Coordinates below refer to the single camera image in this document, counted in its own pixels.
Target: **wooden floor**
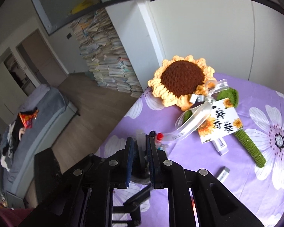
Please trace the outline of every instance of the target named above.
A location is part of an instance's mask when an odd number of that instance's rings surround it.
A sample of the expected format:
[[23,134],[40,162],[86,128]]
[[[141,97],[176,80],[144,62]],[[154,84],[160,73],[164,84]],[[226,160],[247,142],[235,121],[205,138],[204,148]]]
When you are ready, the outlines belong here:
[[[83,73],[69,75],[58,89],[81,114],[74,116],[52,146],[63,173],[89,153],[95,153],[137,99],[98,87]],[[34,181],[25,198],[30,207],[37,205]]]

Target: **red cap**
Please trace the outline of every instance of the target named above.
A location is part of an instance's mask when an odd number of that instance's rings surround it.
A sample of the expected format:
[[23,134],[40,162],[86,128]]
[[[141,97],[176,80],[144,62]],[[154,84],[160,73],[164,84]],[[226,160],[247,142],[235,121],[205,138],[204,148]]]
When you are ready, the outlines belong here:
[[158,140],[158,141],[161,141],[161,140],[163,139],[163,136],[164,136],[164,135],[163,135],[162,133],[158,133],[158,134],[157,134],[157,140]]

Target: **sunflower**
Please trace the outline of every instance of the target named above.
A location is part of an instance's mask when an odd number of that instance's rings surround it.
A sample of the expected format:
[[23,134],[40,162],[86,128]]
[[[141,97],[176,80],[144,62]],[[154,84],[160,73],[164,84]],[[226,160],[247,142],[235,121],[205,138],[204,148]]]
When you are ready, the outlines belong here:
[[198,128],[198,133],[200,136],[206,136],[208,134],[211,134],[211,132],[214,130],[214,121],[215,118],[209,117],[207,120],[205,120],[202,125]]
[[224,106],[225,108],[229,108],[229,107],[233,107],[233,104],[231,103],[230,99],[229,98],[226,98],[224,101]]
[[233,126],[237,129],[241,129],[243,127],[242,121],[240,119],[236,119],[233,121]]
[[216,80],[214,72],[212,67],[206,66],[203,58],[194,60],[192,55],[185,58],[176,55],[170,61],[163,60],[154,78],[148,81],[148,86],[153,88],[154,97],[163,100],[165,107],[177,105],[186,111],[193,105],[189,102],[191,94],[207,94],[204,84],[208,80]]

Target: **purple tablecloth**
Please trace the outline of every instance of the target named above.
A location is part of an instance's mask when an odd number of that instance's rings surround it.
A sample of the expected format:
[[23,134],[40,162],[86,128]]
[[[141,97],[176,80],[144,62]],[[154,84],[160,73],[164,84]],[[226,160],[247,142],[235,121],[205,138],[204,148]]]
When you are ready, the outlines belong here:
[[[196,171],[200,168],[216,175],[222,167],[230,169],[223,183],[264,226],[275,226],[284,212],[284,95],[267,87],[236,79],[224,74],[215,74],[217,80],[226,78],[229,86],[238,90],[239,105],[236,108],[256,146],[267,163],[260,169],[234,135],[224,137],[229,152],[220,156],[213,144],[201,144],[197,132],[172,145],[168,158],[183,168]],[[164,108],[161,99],[153,97],[148,88],[136,101],[125,117],[111,132],[96,153],[109,157],[124,148],[126,138],[135,136],[137,129],[145,133],[171,132],[182,111],[177,106]],[[129,189],[115,189],[114,205],[122,205],[126,199],[138,192],[142,186],[134,183]],[[141,226],[169,225],[167,190],[153,190],[150,200],[142,207]],[[127,215],[116,215],[115,219],[127,219]]]

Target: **gift tag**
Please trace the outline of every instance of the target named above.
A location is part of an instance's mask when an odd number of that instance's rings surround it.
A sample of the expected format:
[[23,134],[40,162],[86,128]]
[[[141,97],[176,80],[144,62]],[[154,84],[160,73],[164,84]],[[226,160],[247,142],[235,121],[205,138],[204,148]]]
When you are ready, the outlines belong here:
[[198,128],[201,142],[209,142],[232,134],[243,128],[243,124],[229,98],[212,103],[210,117]]

